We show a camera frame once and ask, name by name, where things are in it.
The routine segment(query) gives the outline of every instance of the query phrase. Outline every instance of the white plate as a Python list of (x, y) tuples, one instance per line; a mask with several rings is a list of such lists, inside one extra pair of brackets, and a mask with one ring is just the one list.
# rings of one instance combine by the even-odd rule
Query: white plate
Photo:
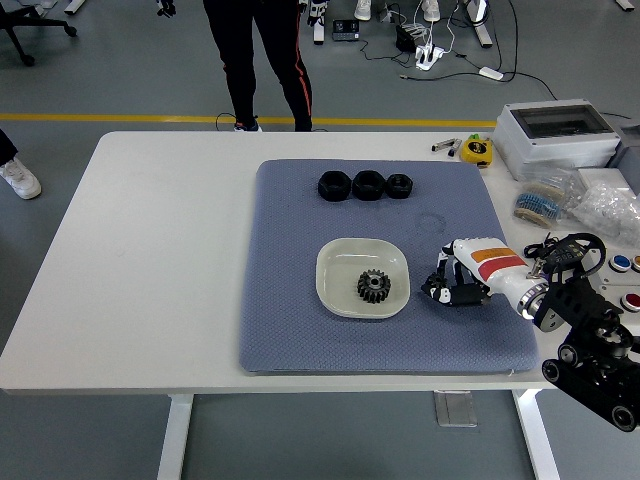
[[(358, 295), (358, 279), (367, 270), (381, 270), (391, 281), (389, 296), (368, 303)], [(409, 268), (403, 253), (389, 242), (373, 238), (338, 238), (318, 253), (316, 290), (333, 313), (351, 318), (388, 318), (409, 301)]]

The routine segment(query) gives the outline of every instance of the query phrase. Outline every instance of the tape measure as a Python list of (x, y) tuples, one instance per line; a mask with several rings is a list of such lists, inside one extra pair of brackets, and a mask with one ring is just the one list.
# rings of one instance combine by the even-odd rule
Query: tape measure
[(491, 165), (493, 145), (491, 140), (482, 140), (479, 135), (471, 135), (460, 150), (460, 158), (465, 162), (475, 163), (480, 168)]

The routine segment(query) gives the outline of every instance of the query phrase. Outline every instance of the white sneaker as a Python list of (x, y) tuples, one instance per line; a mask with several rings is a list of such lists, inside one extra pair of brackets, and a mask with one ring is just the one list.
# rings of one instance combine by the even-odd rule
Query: white sneaker
[(423, 16), (427, 22), (437, 22), (440, 20), (438, 0), (422, 0), (422, 10), (424, 10)]
[(371, 0), (358, 0), (353, 16), (363, 22), (371, 20)]
[(17, 158), (0, 166), (0, 175), (25, 200), (37, 197), (42, 191), (38, 179)]
[(260, 127), (260, 125), (258, 125), (257, 121), (256, 123), (253, 124), (253, 127), (247, 127), (242, 123), (236, 122), (235, 125), (233, 126), (233, 131), (234, 132), (261, 132), (262, 128)]

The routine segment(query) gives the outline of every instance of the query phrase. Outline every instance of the black hex nut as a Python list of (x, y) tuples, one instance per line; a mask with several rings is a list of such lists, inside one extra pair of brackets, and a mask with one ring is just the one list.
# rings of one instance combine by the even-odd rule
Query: black hex nut
[(318, 193), (328, 202), (341, 202), (349, 196), (351, 179), (340, 170), (324, 172), (318, 180)]
[(375, 170), (362, 170), (353, 179), (351, 191), (360, 200), (378, 200), (384, 193), (385, 180)]
[(391, 198), (408, 198), (413, 189), (413, 180), (404, 173), (394, 173), (387, 178), (384, 189)]

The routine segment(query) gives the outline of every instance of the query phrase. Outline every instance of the gray cushion pad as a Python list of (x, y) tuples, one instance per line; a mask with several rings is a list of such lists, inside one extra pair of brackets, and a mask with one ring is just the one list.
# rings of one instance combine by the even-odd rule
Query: gray cushion pad
[[(370, 169), (385, 178), (409, 175), (411, 196), (363, 202), (351, 194), (330, 203), (317, 192), (327, 170), (353, 179)], [(443, 245), (468, 237), (504, 240), (474, 165), (271, 160), (258, 170), (255, 195), (240, 332), (240, 364), (247, 371), (488, 373), (536, 366), (534, 327), (504, 296), (495, 295), (486, 306), (454, 309), (420, 290)], [(357, 320), (323, 306), (315, 286), (317, 255), (343, 237), (378, 238), (403, 252), (411, 294), (398, 314)]]

